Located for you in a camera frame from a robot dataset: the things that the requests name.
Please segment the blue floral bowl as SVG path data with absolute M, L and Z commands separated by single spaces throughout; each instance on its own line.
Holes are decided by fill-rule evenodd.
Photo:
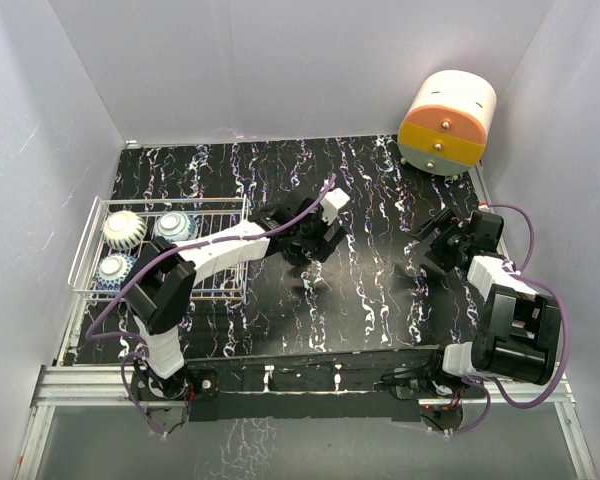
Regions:
M 172 211 L 156 219 L 153 235 L 170 242 L 192 240 L 198 235 L 198 227 L 192 215 Z

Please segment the white orange-rimmed bowl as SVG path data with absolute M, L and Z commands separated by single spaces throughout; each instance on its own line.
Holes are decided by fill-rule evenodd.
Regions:
M 110 248 L 125 251 L 141 244 L 147 233 L 147 224 L 137 213 L 121 210 L 107 217 L 102 231 L 104 242 Z

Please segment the red patterned bowl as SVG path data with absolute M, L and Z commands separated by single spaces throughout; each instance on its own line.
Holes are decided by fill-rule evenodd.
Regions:
M 95 286 L 108 296 L 115 296 L 131 272 L 137 259 L 129 254 L 118 252 L 103 258 L 96 269 Z

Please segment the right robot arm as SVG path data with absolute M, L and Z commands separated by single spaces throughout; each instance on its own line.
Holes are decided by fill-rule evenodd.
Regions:
M 430 367 L 427 388 L 446 397 L 462 376 L 507 377 L 547 384 L 555 368 L 561 314 L 556 300 L 513 275 L 511 263 L 498 252 L 504 219 L 475 210 L 462 220 L 449 208 L 416 227 L 409 236 L 433 240 L 425 257 L 445 272 L 461 269 L 484 301 L 473 340 L 448 345 L 442 362 Z

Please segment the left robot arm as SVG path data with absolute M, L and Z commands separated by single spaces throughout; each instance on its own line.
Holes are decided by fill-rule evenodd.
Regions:
M 326 261 L 346 236 L 339 227 L 325 237 L 350 196 L 340 188 L 320 199 L 291 194 L 269 204 L 233 227 L 195 240 L 171 242 L 156 237 L 144 248 L 121 289 L 148 356 L 143 382 L 165 399 L 184 394 L 193 383 L 180 346 L 178 325 L 198 284 L 236 265 L 281 254 L 298 265 L 302 259 Z

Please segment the round pastel drawer cabinet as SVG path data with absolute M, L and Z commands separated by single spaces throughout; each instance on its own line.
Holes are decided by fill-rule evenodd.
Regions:
M 484 78 L 443 70 L 421 85 L 397 135 L 403 162 L 451 177 L 473 168 L 486 148 L 497 94 Z

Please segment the aluminium frame rail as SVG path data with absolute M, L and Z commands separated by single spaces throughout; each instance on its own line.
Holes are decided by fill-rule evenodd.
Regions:
M 77 298 L 63 334 L 59 352 L 50 366 L 42 366 L 30 404 L 29 418 L 13 477 L 34 479 L 58 407 L 126 406 L 127 396 L 116 366 L 77 365 L 77 347 L 86 311 Z

